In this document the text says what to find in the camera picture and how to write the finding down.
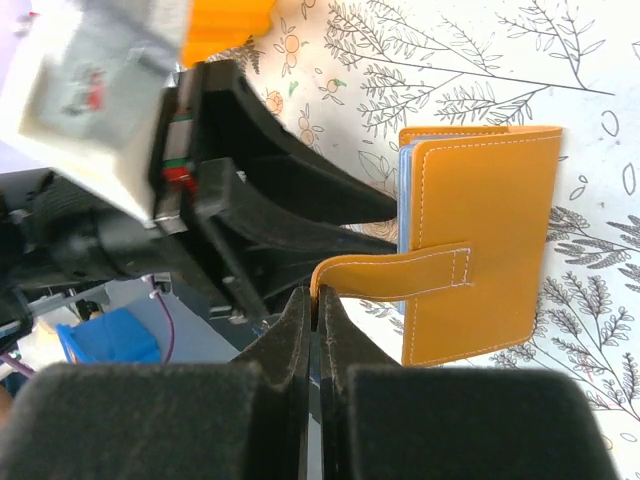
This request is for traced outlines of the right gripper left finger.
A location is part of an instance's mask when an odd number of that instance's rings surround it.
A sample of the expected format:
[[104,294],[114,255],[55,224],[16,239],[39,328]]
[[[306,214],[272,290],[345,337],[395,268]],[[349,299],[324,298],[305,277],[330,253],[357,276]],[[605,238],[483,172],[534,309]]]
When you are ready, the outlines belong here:
[[57,364],[1,432],[5,479],[303,479],[311,299],[226,364]]

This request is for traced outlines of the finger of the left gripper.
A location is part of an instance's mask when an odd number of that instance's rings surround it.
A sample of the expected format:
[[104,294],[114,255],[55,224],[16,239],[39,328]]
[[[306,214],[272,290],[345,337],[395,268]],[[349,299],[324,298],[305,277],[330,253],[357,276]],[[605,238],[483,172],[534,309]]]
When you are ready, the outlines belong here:
[[199,65],[199,159],[229,157],[284,209],[313,221],[389,220],[396,201],[289,133],[232,60]]
[[248,320],[277,313],[276,298],[308,283],[328,258],[395,251],[382,239],[281,208],[241,179],[230,158],[201,165],[193,209],[199,233],[220,259],[214,279]]

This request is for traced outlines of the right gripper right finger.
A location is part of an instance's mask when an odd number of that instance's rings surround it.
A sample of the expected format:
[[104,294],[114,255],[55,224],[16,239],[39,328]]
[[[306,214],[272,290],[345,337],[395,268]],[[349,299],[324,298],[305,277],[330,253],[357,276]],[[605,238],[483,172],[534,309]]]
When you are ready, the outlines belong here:
[[579,387],[547,370],[402,367],[317,300],[327,479],[613,479]]

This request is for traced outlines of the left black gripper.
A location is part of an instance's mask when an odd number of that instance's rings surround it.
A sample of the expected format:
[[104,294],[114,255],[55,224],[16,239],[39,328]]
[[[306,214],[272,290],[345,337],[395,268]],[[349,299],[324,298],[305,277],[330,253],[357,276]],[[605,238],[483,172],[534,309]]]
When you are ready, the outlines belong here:
[[177,93],[163,97],[160,132],[149,169],[154,200],[150,226],[52,172],[32,179],[27,219],[1,202],[1,317],[29,320],[24,293],[48,287],[127,280],[177,272],[219,313],[240,304],[232,288],[237,258],[214,216],[239,178],[228,158],[166,166],[161,155]]

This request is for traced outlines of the tan leather card holder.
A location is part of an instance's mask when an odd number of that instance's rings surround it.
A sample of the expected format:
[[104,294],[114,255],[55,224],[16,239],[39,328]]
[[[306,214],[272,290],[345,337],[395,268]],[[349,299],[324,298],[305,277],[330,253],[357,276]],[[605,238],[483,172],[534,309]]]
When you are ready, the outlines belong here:
[[562,131],[407,127],[408,249],[320,263],[311,296],[404,302],[402,362],[442,365],[526,342],[540,282]]

